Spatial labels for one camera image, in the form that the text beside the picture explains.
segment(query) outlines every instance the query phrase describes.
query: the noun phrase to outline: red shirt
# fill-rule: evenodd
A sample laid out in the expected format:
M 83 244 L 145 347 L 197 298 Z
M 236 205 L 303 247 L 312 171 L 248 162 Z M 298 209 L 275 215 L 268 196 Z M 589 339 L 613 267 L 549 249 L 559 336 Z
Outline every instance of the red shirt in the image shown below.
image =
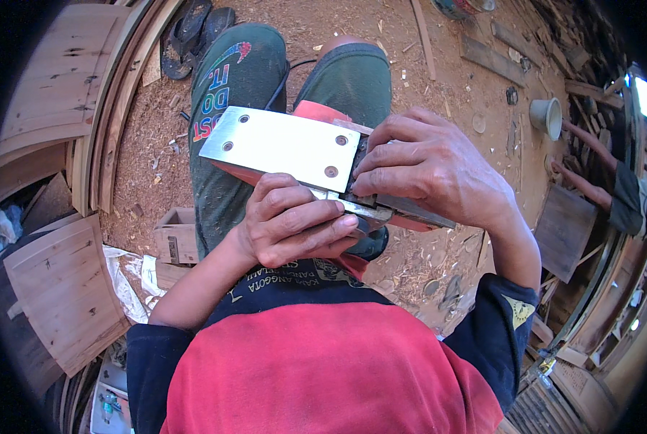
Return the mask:
M 493 433 L 502 417 L 478 370 L 404 309 L 296 304 L 198 333 L 161 432 Z

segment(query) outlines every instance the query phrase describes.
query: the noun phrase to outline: silver metal plate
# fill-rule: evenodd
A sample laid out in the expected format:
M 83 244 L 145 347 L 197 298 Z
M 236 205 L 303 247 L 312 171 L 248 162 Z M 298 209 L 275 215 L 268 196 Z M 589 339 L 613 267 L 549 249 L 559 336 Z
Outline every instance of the silver metal plate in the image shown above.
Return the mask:
M 231 106 L 198 154 L 345 193 L 359 141 L 358 132 L 340 126 Z

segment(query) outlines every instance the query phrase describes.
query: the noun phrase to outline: man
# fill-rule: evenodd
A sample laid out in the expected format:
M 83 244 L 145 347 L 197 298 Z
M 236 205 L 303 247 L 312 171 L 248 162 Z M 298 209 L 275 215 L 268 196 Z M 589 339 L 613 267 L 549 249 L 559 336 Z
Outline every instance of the man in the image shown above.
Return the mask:
M 618 161 L 595 135 L 582 130 L 566 119 L 562 119 L 562 129 L 571 131 L 600 156 L 603 167 L 615 176 L 613 194 L 611 195 L 602 187 L 592 186 L 586 179 L 567 169 L 559 161 L 550 159 L 550 168 L 561 173 L 577 190 L 608 213 L 610 215 L 608 222 L 617 230 L 634 238 L 646 238 L 646 180 L 637 178 L 634 172 L 625 163 Z
M 516 396 L 541 274 L 510 186 L 441 117 L 389 116 L 378 47 L 347 37 L 321 49 L 296 104 L 375 128 L 354 193 L 414 198 L 490 234 L 496 274 L 482 277 L 475 309 L 439 342 L 354 277 L 364 266 L 342 254 L 357 242 L 357 218 L 339 203 L 315 200 L 287 174 L 252 188 L 198 157 L 220 110 L 264 107 L 285 63 L 275 29 L 242 24 L 198 68 L 189 143 L 202 260 L 128 332 L 136 432 L 493 433 Z

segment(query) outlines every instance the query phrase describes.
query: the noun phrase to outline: bucket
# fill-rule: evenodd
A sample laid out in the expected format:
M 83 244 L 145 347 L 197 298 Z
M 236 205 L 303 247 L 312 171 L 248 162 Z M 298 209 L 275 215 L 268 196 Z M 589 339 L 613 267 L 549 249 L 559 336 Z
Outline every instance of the bucket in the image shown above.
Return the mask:
M 560 138 L 562 130 L 562 107 L 560 100 L 534 99 L 528 110 L 531 125 L 550 136 L 552 141 Z
M 432 4 L 452 20 L 465 20 L 495 9 L 495 0 L 432 0 Z

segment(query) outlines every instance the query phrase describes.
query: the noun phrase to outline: finger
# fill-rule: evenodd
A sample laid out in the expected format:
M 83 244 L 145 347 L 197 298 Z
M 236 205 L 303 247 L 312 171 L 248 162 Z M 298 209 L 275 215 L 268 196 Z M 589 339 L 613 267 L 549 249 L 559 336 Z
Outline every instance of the finger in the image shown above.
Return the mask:
M 250 200 L 261 202 L 264 197 L 273 189 L 298 186 L 299 183 L 290 174 L 263 174 L 253 188 Z
M 353 183 L 352 192 L 356 196 L 392 195 L 422 199 L 425 193 L 416 185 L 417 167 L 377 167 L 361 173 Z
M 305 186 L 276 188 L 268 192 L 256 209 L 259 221 L 268 221 L 288 208 L 308 204 L 317 200 L 312 191 Z
M 423 142 L 436 132 L 436 127 L 424 124 L 409 117 L 401 115 L 389 115 L 384 122 L 379 124 L 369 135 L 370 152 L 375 146 L 387 143 L 391 140 L 401 142 Z
M 266 249 L 264 255 L 279 258 L 279 260 L 284 260 L 286 263 L 306 258 L 310 256 L 311 252 L 330 246 L 336 241 L 347 237 L 356 227 L 357 216 L 346 214 L 335 221 L 309 228 L 292 237 L 285 238 Z
M 307 254 L 305 258 L 337 258 L 345 250 L 357 244 L 358 241 L 360 240 L 357 238 L 345 237 L 327 246 L 317 248 Z
M 439 116 L 437 113 L 433 113 L 430 110 L 422 107 L 411 107 L 406 110 L 401 116 L 409 117 L 411 119 L 415 119 L 416 121 L 420 121 L 429 125 L 439 126 L 442 128 L 453 126 L 451 122 Z
M 322 199 L 290 208 L 284 213 L 264 223 L 264 230 L 271 234 L 274 242 L 280 241 L 301 231 L 340 217 L 343 213 L 338 201 Z
M 353 177 L 357 178 L 361 173 L 377 167 L 415 166 L 426 157 L 426 148 L 421 143 L 380 144 L 360 161 L 353 171 Z

